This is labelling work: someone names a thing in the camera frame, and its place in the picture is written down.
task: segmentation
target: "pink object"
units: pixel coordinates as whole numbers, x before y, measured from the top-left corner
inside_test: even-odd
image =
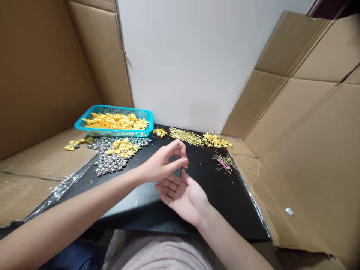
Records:
[[[217,158],[217,156],[215,156],[215,155],[213,155],[213,157],[214,157],[218,162],[220,162],[220,164],[223,165],[225,169],[227,169],[227,170],[230,170],[230,169],[231,169],[230,166],[227,165],[222,159]]]

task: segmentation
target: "metal bead pile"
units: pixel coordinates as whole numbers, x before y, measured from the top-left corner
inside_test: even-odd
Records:
[[[123,168],[126,167],[126,163],[129,162],[129,159],[132,159],[132,156],[128,156],[127,158],[121,157],[120,154],[110,154],[106,155],[106,151],[108,149],[112,149],[114,142],[120,140],[122,141],[124,138],[119,137],[100,137],[94,140],[94,143],[88,145],[88,149],[94,149],[99,151],[99,158],[95,161],[94,165],[97,166],[95,169],[95,173],[97,177],[106,175],[108,173],[114,173],[116,171],[122,171]],[[129,138],[129,142],[131,145],[139,145],[139,150],[144,146],[148,146],[151,143],[151,140],[148,138]]]

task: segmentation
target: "white wall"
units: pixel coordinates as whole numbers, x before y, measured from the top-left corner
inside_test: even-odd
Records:
[[[117,0],[136,108],[220,132],[284,10],[313,0]]]

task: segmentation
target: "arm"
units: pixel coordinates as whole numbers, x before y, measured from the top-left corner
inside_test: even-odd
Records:
[[[172,155],[181,158],[169,164]],[[185,145],[175,140],[141,166],[40,214],[0,241],[1,268],[37,269],[138,185],[158,181],[187,164]]]
[[[200,185],[182,171],[161,180],[156,188],[160,199],[185,221],[194,225],[229,270],[273,269],[222,215],[209,203]]]

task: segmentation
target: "blue plastic basket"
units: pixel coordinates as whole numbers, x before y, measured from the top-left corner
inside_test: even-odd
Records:
[[[127,130],[127,129],[94,129],[87,128],[86,122],[83,118],[92,119],[91,113],[116,113],[125,114],[133,113],[137,118],[145,119],[149,122],[145,130]],[[94,105],[90,107],[75,123],[75,128],[84,130],[92,137],[148,137],[149,133],[154,129],[153,113],[147,110],[107,106],[107,105]]]

